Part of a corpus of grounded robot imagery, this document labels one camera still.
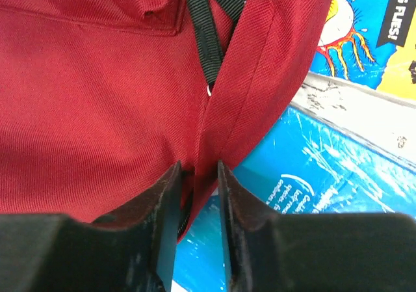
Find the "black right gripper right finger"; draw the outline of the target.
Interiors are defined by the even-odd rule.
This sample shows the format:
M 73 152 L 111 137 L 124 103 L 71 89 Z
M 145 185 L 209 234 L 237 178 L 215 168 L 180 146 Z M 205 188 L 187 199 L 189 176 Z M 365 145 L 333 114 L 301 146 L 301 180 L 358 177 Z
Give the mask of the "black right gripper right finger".
M 218 164 L 228 291 L 414 291 L 415 219 L 282 214 Z

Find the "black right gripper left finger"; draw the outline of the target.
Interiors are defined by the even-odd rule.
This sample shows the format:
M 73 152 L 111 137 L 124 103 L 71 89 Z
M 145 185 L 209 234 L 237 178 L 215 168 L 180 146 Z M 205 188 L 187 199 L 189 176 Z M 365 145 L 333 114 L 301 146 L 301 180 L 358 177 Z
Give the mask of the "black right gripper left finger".
M 66 215 L 1 216 L 2 291 L 169 291 L 181 166 L 91 224 Z

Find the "red student backpack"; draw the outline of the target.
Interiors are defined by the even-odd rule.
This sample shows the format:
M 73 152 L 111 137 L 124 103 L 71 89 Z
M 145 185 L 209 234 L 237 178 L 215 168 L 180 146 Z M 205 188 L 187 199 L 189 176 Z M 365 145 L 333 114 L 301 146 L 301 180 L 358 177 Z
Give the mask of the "red student backpack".
M 178 235 L 300 88 L 332 0 L 1 0 L 1 212 L 92 222 L 183 169 Z

